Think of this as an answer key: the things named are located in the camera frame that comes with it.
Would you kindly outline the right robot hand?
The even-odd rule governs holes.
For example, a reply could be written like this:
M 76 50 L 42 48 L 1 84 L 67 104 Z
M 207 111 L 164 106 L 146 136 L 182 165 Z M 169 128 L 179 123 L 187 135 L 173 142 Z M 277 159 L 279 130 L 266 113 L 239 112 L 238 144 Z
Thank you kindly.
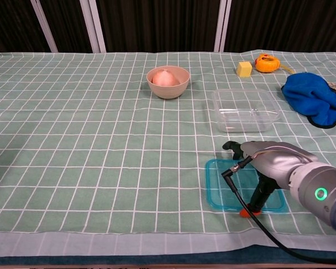
M 252 165 L 258 175 L 258 185 L 250 202 L 240 211 L 241 217 L 260 215 L 269 196 L 276 189 L 289 189 L 292 172 L 301 165 L 318 161 L 318 157 L 295 145 L 275 141 L 250 141 L 238 143 L 228 141 L 223 144 L 224 150 L 232 150 L 233 159 L 238 163 L 222 173 L 222 177 L 236 194 L 231 177 L 238 170 Z

